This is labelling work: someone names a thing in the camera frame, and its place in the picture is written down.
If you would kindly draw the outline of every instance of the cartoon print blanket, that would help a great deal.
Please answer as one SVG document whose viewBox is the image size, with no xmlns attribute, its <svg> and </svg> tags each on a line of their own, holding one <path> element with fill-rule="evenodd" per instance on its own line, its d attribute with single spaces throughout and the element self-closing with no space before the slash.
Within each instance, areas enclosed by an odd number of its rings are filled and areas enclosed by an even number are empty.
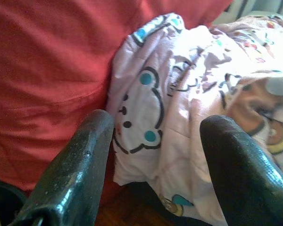
<svg viewBox="0 0 283 226">
<path fill-rule="evenodd" d="M 113 61 L 114 180 L 147 181 L 178 216 L 227 225 L 201 146 L 200 122 L 232 117 L 283 170 L 283 20 L 244 17 L 186 30 L 159 16 Z"/>
</svg>

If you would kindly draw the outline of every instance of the wooden floor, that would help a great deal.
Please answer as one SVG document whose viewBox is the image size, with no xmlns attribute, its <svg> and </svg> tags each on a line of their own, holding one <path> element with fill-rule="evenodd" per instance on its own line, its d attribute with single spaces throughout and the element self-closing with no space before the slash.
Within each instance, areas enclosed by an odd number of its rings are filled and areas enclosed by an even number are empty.
<svg viewBox="0 0 283 226">
<path fill-rule="evenodd" d="M 95 226 L 174 226 L 125 189 L 99 209 Z"/>
</svg>

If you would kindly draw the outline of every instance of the red couch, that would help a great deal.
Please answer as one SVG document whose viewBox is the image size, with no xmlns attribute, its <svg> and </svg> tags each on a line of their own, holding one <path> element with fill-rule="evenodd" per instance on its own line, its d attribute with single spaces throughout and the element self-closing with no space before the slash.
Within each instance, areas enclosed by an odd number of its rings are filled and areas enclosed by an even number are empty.
<svg viewBox="0 0 283 226">
<path fill-rule="evenodd" d="M 104 108 L 126 36 L 176 12 L 209 25 L 230 0 L 0 1 L 0 180 L 30 191 L 82 119 Z M 120 187 L 108 160 L 102 203 Z"/>
</svg>

